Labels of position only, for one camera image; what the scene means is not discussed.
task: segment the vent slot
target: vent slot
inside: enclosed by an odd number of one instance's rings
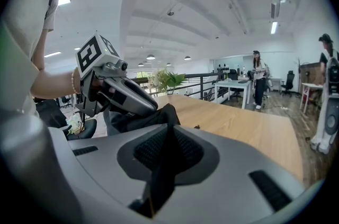
[[[253,183],[277,212],[291,202],[291,199],[264,171],[254,171],[249,174]]]
[[[79,156],[79,155],[82,155],[82,154],[91,153],[91,152],[96,151],[96,150],[98,150],[97,147],[89,146],[89,147],[85,147],[85,148],[81,148],[81,149],[75,149],[75,150],[73,150],[73,153],[74,153],[75,156]]]

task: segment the office chair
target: office chair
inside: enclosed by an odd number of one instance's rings
[[[70,103],[70,98],[61,97],[61,101],[62,101],[63,103],[65,103],[65,105],[63,105],[64,108],[66,108],[66,107],[69,106],[69,105],[72,105],[72,104]]]
[[[294,78],[295,74],[293,73],[293,70],[290,70],[287,74],[286,85],[284,85],[284,81],[282,81],[281,87],[285,88],[282,95],[290,94],[290,97],[292,97],[290,90],[293,88]]]
[[[238,80],[238,72],[234,69],[229,70],[228,78],[232,80]],[[242,98],[240,95],[241,91],[244,91],[243,89],[240,88],[231,88],[231,91],[233,91],[233,95],[231,97],[236,97],[236,98]]]
[[[59,109],[55,100],[44,100],[36,104],[40,119],[48,126],[59,128],[64,132],[67,140],[91,138],[96,130],[96,120],[87,120],[84,130],[77,135],[68,135],[71,125],[67,125],[66,117]]]

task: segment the woman's hand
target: woman's hand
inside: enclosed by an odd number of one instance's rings
[[[94,76],[93,81],[92,81],[92,88],[99,91],[99,90],[101,90],[103,83],[104,83],[103,80],[100,80],[100,79],[98,79]],[[75,89],[77,91],[80,91],[80,74],[79,74],[79,70],[77,68],[74,71],[74,84],[75,84]],[[110,87],[109,92],[114,93],[115,88]]]
[[[93,78],[92,86],[93,86],[94,89],[101,90],[103,84],[104,84],[104,80],[99,80],[96,77]],[[109,92],[110,93],[114,93],[115,92],[115,88],[114,87],[110,87]]]

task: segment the woman's arm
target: woman's arm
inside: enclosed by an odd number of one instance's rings
[[[48,30],[43,29],[37,47],[32,57],[32,62],[38,68],[39,74],[33,86],[31,93],[33,96],[43,99],[54,99],[73,94],[72,89],[72,71],[61,74],[50,74],[44,69],[44,44]],[[74,74],[75,89],[79,91],[80,76],[75,70]]]
[[[323,62],[320,63],[320,72],[322,73],[322,76],[325,76],[326,66],[325,66],[325,63],[323,63]]]

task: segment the black pants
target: black pants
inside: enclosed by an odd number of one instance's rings
[[[148,117],[139,117],[137,115],[128,117],[118,112],[111,112],[107,109],[103,112],[104,121],[107,126],[107,135],[117,135],[156,124],[180,125],[174,106],[166,104]]]
[[[255,85],[255,103],[261,105],[266,88],[266,78],[257,79]]]

